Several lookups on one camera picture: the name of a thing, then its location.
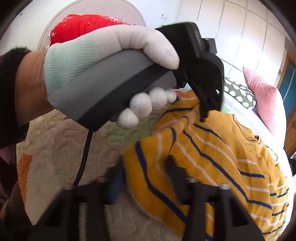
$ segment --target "patterned pillow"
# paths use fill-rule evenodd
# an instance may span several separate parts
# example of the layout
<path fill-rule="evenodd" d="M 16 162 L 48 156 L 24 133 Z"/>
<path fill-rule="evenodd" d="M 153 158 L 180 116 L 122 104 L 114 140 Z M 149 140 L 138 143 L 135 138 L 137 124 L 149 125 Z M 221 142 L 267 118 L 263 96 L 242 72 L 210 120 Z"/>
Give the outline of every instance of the patterned pillow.
<path fill-rule="evenodd" d="M 251 110 L 255 107 L 256 98 L 254 93 L 248 87 L 224 78 L 224 92 L 235 98 L 243 107 Z"/>

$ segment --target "knit glove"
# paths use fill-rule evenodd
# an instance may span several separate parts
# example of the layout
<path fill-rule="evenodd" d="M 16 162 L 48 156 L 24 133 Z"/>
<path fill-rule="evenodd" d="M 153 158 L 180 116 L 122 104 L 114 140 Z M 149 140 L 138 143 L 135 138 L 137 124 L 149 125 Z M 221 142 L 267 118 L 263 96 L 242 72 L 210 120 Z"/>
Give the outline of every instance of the knit glove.
<path fill-rule="evenodd" d="M 140 49 L 152 61 L 168 69 L 179 66 L 178 54 L 161 32 L 142 26 L 104 27 L 48 49 L 44 61 L 47 94 L 70 83 L 102 59 L 125 49 Z M 123 129 L 133 128 L 139 118 L 175 100 L 172 89 L 154 88 L 148 94 L 136 94 L 130 101 L 130 108 L 119 115 L 117 124 Z"/>

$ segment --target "beige quilt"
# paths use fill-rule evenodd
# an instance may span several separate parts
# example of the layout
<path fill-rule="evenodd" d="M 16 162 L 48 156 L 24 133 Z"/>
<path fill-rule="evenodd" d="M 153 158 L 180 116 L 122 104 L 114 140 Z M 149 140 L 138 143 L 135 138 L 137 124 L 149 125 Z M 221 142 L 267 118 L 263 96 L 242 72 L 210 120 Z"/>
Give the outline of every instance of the beige quilt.
<path fill-rule="evenodd" d="M 94 133 L 80 184 L 103 175 L 124 148 L 152 133 L 160 117 L 153 112 L 138 127 L 122 130 L 107 122 Z M 26 212 L 35 224 L 65 183 L 72 183 L 80 166 L 87 129 L 57 110 L 30 123 L 26 141 L 17 146 L 18 174 Z M 115 205 L 105 206 L 112 240 L 181 240 L 162 223 L 144 214 L 124 190 Z M 81 240 L 85 240 L 81 215 Z"/>

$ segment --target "wrist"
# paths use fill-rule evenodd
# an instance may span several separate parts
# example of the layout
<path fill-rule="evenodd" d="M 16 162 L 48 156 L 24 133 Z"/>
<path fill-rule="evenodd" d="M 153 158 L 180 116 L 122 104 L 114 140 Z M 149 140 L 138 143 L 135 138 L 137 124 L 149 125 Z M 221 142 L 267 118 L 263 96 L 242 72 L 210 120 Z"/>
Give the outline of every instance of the wrist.
<path fill-rule="evenodd" d="M 43 79 L 46 50 L 28 53 L 21 61 L 15 78 L 15 113 L 18 125 L 53 110 L 47 101 Z"/>

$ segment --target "striped sweater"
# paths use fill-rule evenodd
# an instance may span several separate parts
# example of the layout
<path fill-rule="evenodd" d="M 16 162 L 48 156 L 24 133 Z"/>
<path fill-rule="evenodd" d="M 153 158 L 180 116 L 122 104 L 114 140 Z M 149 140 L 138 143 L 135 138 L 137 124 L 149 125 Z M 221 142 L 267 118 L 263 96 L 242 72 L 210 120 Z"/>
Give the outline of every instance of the striped sweater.
<path fill-rule="evenodd" d="M 125 151 L 126 179 L 138 205 L 182 233 L 189 207 L 176 199 L 165 171 L 168 155 L 204 184 L 228 183 L 265 240 L 280 235 L 289 206 L 286 178 L 262 139 L 235 115 L 210 111 L 205 123 L 199 122 L 199 100 L 191 91 L 164 112 L 151 136 Z M 205 239 L 212 241 L 214 208 L 209 203 L 205 218 Z"/>

